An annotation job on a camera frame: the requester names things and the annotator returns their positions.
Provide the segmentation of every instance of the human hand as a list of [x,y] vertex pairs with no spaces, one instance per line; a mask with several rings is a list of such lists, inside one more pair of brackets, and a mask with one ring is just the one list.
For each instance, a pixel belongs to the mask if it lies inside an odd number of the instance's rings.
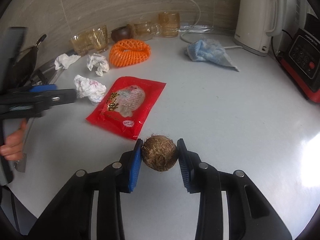
[[5,139],[5,144],[0,146],[0,154],[8,161],[18,161],[23,157],[22,147],[24,132],[27,127],[27,120],[23,119],[19,130]]

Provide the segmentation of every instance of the red button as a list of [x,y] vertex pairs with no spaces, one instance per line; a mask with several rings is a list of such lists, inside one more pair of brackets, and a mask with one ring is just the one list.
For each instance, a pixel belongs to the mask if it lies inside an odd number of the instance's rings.
[[314,68],[315,68],[315,64],[311,61],[311,62],[309,63],[309,67],[310,67],[311,69],[314,69]]

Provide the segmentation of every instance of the tiled wall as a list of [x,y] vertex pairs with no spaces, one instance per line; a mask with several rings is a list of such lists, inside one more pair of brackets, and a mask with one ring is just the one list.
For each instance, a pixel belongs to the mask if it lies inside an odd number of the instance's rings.
[[[200,24],[234,30],[240,0],[195,0],[202,10]],[[136,20],[156,20],[159,11],[180,11],[181,22],[192,24],[197,8],[188,0],[13,0],[0,19],[0,35],[9,26],[29,27],[25,47],[43,34],[37,65],[71,49],[72,35],[106,24],[111,31]]]

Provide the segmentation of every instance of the glass mug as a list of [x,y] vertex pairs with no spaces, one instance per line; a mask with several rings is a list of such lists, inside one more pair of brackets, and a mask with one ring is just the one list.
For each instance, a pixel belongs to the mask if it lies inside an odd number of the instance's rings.
[[143,22],[134,24],[134,34],[138,40],[151,40],[153,36],[160,35],[161,31],[161,25],[157,23]]
[[105,25],[88,31],[87,37],[99,53],[108,49],[108,32]]
[[159,13],[159,24],[163,37],[177,37],[180,29],[180,15],[178,12]]
[[73,36],[70,42],[72,43],[74,51],[80,56],[86,55],[91,49],[90,48],[91,44],[89,44],[87,40],[86,32],[79,33]]

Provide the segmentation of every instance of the white cable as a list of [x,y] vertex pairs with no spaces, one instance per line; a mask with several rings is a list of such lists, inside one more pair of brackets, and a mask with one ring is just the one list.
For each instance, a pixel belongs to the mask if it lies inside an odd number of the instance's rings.
[[199,16],[198,16],[198,19],[197,21],[190,26],[190,28],[188,28],[185,32],[183,32],[181,35],[180,35],[180,39],[182,39],[183,41],[187,42],[187,43],[192,43],[192,41],[188,41],[187,39],[185,39],[183,36],[186,35],[187,33],[189,33],[189,31],[198,24],[198,22],[200,21],[200,17],[201,17],[201,9],[199,7],[199,5],[193,1],[193,0],[190,0],[191,2],[193,2],[197,7],[198,7],[198,10],[199,10]]

